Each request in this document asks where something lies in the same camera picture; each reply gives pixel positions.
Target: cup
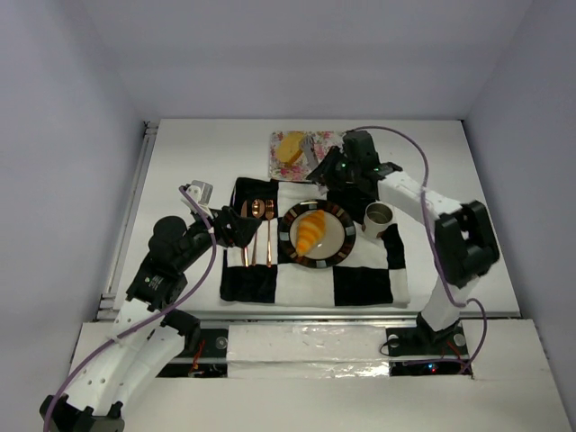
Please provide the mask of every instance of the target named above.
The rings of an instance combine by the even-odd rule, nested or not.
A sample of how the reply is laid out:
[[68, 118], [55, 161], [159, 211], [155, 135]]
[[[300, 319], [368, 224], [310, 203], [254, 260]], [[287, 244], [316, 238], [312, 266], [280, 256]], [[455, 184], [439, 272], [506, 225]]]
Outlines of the cup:
[[362, 231], [369, 239], [379, 239], [394, 220], [392, 207], [383, 202], [373, 202], [366, 207]]

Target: gray wall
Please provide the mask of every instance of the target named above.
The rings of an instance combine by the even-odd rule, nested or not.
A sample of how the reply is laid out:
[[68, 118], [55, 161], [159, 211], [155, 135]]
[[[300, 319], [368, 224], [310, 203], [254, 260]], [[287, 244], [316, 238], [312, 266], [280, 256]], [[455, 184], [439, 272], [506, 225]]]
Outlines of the gray wall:
[[74, 0], [2, 0], [0, 429], [39, 431], [95, 315], [142, 122]]
[[143, 118], [463, 119], [530, 0], [85, 0]]
[[464, 122], [518, 301], [576, 425], [576, 2], [536, 0]]

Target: cutlery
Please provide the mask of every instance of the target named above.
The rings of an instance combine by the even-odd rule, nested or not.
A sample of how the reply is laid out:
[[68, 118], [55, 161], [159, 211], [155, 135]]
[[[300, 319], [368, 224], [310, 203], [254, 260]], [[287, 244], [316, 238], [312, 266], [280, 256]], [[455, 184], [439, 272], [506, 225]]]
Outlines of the cutlery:
[[[242, 210], [240, 211], [240, 216], [246, 218], [248, 216], [248, 201], [244, 201], [242, 204]], [[242, 265], [248, 267], [248, 246], [242, 248]]]
[[268, 254], [266, 256], [266, 265], [272, 266], [272, 248], [270, 246], [270, 221], [274, 218], [274, 201], [266, 200], [265, 216], [268, 219]]
[[[256, 219], [260, 219], [264, 216], [264, 201], [254, 200], [252, 202], [252, 216]], [[257, 242], [258, 242], [258, 231], [254, 234], [254, 250], [252, 251], [252, 266], [256, 265], [256, 253], [257, 253]]]

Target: plate rim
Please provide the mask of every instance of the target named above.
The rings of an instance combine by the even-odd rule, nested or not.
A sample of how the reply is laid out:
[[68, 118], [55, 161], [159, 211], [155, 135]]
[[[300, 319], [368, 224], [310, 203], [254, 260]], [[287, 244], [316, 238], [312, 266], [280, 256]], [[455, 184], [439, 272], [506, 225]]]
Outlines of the plate rim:
[[[303, 211], [295, 210], [297, 207], [302, 207]], [[298, 256], [296, 249], [290, 241], [290, 227], [296, 219], [304, 212], [315, 210], [323, 210], [324, 212], [332, 214], [344, 228], [344, 242], [342, 246], [333, 256], [324, 259]], [[328, 200], [312, 199], [298, 202], [288, 209], [278, 222], [278, 245], [292, 262], [308, 268], [328, 268], [340, 264], [350, 255], [355, 243], [356, 225], [354, 224], [354, 220], [343, 207]]]

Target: white table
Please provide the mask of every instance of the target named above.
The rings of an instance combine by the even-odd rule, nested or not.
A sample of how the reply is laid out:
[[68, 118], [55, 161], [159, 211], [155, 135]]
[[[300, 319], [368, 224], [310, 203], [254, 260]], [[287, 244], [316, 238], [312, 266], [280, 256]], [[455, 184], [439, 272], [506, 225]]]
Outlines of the white table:
[[[84, 324], [72, 367], [103, 341], [110, 325]], [[463, 326], [475, 347], [482, 322]], [[473, 370], [474, 379], [157, 378], [125, 413], [125, 432], [571, 430], [532, 321], [491, 320]]]
[[[186, 221], [192, 220], [187, 208], [180, 202], [177, 190], [179, 185], [193, 179], [212, 184], [214, 190], [211, 207], [221, 207], [230, 203], [230, 194], [237, 177], [267, 177], [268, 139], [272, 131], [344, 131], [365, 124], [391, 126], [409, 134], [421, 144], [430, 162], [431, 188], [462, 202], [474, 199], [485, 202], [459, 121], [163, 120], [148, 170], [144, 169], [146, 179], [139, 198], [125, 262], [118, 269], [121, 272], [118, 278], [120, 295], [116, 296], [114, 307], [117, 309], [121, 305], [123, 294], [147, 253], [147, 244], [156, 221], [171, 214]], [[381, 161], [393, 161], [416, 179], [421, 179], [422, 160], [408, 142], [384, 131], [374, 131], [373, 137]], [[248, 314], [414, 315], [428, 301], [437, 274], [423, 227], [401, 211], [398, 212], [398, 223], [406, 246], [411, 295], [411, 303], [406, 310], [385, 306], [336, 310], [228, 303], [220, 299], [221, 250], [206, 283], [182, 308], [213, 317]], [[186, 272], [190, 284], [204, 271], [209, 255], [205, 254]], [[503, 258], [481, 279], [474, 295], [484, 303], [491, 316], [519, 315]], [[464, 315], [466, 313], [478, 316], [479, 312], [471, 306]]]

